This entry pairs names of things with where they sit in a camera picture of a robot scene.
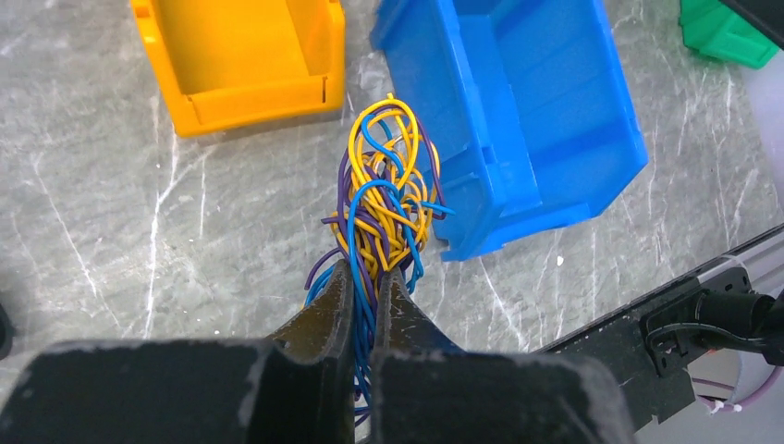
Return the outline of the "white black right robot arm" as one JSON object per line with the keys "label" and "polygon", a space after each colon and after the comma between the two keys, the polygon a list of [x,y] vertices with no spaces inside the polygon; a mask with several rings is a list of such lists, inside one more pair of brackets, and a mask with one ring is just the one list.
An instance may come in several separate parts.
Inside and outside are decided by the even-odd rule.
{"label": "white black right robot arm", "polygon": [[721,3],[783,49],[783,0],[721,0]]}

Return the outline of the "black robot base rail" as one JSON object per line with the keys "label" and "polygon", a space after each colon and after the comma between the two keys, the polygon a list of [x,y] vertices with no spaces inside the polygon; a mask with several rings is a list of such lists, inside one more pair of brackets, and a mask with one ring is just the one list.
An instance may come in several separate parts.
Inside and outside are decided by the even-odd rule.
{"label": "black robot base rail", "polygon": [[636,430],[689,406],[687,366],[721,349],[783,365],[782,226],[543,347],[601,361],[618,381]]}

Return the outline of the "blue plastic bin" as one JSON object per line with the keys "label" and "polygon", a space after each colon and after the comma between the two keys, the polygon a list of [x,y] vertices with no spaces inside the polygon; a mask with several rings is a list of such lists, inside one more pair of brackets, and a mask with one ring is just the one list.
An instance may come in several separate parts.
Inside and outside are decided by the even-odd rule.
{"label": "blue plastic bin", "polygon": [[383,1],[370,40],[440,158],[446,261],[602,214],[645,167],[600,1]]}

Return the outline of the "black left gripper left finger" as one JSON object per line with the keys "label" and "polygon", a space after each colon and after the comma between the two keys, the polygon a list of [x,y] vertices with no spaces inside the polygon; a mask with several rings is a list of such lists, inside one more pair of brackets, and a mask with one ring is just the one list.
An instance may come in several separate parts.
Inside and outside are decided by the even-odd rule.
{"label": "black left gripper left finger", "polygon": [[21,373],[5,443],[350,443],[353,284],[256,339],[74,340]]}

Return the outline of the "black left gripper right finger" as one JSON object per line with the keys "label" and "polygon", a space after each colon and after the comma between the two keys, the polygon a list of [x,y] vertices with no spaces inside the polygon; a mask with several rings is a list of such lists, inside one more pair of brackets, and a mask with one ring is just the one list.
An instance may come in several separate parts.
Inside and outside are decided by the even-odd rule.
{"label": "black left gripper right finger", "polygon": [[464,351],[382,281],[372,367],[374,443],[632,443],[619,384],[596,359]]}

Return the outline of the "yellow plastic bin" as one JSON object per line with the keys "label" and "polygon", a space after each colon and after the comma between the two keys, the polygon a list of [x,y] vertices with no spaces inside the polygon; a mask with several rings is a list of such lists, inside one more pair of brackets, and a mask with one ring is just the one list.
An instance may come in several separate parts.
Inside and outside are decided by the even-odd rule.
{"label": "yellow plastic bin", "polygon": [[338,1],[129,5],[180,137],[343,105],[346,19]]}

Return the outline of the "green plastic bin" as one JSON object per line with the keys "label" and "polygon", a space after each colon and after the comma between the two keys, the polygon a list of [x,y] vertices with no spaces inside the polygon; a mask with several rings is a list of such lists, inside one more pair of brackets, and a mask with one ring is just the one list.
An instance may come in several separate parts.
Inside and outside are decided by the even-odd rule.
{"label": "green plastic bin", "polygon": [[763,68],[780,48],[745,18],[716,0],[680,0],[682,41],[696,54]]}

